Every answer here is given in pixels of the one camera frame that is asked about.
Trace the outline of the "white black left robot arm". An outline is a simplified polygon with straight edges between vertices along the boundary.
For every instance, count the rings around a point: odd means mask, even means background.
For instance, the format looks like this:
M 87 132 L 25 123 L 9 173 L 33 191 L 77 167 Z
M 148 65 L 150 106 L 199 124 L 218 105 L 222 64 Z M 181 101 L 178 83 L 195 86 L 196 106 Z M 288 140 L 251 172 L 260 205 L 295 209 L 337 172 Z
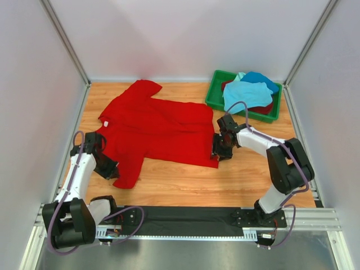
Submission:
M 52 203 L 44 205 L 42 218 L 52 250 L 76 248 L 94 242 L 101 222 L 112 226 L 118 220 L 111 195 L 84 201 L 92 173 L 106 180 L 119 177 L 118 162 L 105 155 L 106 139 L 97 132 L 79 132 L 82 141 L 70 151 L 70 170 Z

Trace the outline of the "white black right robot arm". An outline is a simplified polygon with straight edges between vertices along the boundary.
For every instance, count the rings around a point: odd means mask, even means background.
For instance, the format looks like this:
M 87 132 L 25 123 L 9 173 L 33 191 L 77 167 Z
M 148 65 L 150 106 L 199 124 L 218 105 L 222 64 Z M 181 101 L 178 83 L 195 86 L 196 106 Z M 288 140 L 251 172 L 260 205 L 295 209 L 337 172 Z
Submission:
M 217 121 L 219 133 L 213 136 L 211 155 L 218 161 L 229 160 L 233 148 L 244 147 L 267 158 L 271 186 L 253 209 L 236 214 L 238 224 L 249 227 L 284 227 L 282 207 L 296 193 L 307 191 L 314 170 L 302 143 L 264 134 L 248 123 L 237 124 L 230 114 Z

